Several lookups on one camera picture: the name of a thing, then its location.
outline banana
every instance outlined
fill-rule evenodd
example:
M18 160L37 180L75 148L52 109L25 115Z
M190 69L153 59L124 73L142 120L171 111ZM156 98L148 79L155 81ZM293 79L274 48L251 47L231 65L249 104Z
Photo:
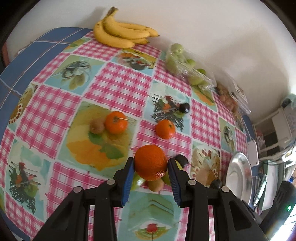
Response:
M149 41L147 39L132 39L131 40L135 44L148 44Z
M97 22L94 26L94 36L97 41L102 44L109 45L115 48L132 48L135 44L128 39L121 39L114 37L105 32L102 20Z
M150 33L150 37L159 37L158 32L155 29L146 27L144 25L133 24L133 23L118 23L118 25L124 28L129 28L129 29L146 30Z
M146 30L135 30L119 26L114 19L117 11L117 8L112 7L104 18L103 25L106 32L123 39L143 39L150 36L150 33Z

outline plastic container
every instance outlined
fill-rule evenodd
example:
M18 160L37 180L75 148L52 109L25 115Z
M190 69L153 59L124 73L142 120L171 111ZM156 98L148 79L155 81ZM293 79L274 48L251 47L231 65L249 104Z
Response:
M229 108L228 102L224 102L224 98L222 98L221 95L230 96L232 99L231 101L234 101L233 104L235 107L232 110L233 112L236 111L236 107L239 107L240 112L242 112L243 114L251 114L251 111L248 107L247 97L242 88L237 85L235 80L229 74L227 74L220 68L212 67L212 69L217 81L216 92L218 95L220 95L219 98L226 105L226 107ZM224 89L221 91L221 87L226 88L228 90L228 93L225 93Z
M166 53L165 66L171 74L203 90L217 86L210 68L197 55L184 49L180 44L170 45Z

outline orange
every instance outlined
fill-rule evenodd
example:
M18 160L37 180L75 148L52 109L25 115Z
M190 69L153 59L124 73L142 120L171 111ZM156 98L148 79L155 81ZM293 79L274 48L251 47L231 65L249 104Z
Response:
M105 120L105 128L110 134L119 135L126 130L128 121L119 118L126 119L126 116L120 111L113 111L107 115Z
M170 139L176 131L175 125L170 120L161 120L156 125L156 134L162 139Z
M146 181L155 181L167 171L168 161L163 150L157 145L140 147L134 157L135 171Z

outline dark fruit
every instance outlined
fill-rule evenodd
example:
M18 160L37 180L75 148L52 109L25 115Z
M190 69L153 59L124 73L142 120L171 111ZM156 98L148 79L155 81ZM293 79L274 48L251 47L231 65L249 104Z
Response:
M179 111L181 113L187 114L189 112L189 110L190 110L189 103L182 103L182 104L180 104Z
M101 134L105 129L103 119L93 119L89 124L89 131L93 134Z
M222 182L220 179L213 180L210 184L210 188L213 189L220 189L222 186Z
M182 166L182 168L184 168L187 164L188 164L188 159L181 155L181 154L178 154L175 156L175 160L180 163L180 165Z

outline silver plate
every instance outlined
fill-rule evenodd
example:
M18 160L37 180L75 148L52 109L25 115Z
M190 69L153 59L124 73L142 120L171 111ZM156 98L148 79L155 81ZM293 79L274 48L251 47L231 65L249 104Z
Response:
M225 185L237 198L249 204L252 195L252 183L252 170L247 157L241 152L235 153L228 166Z

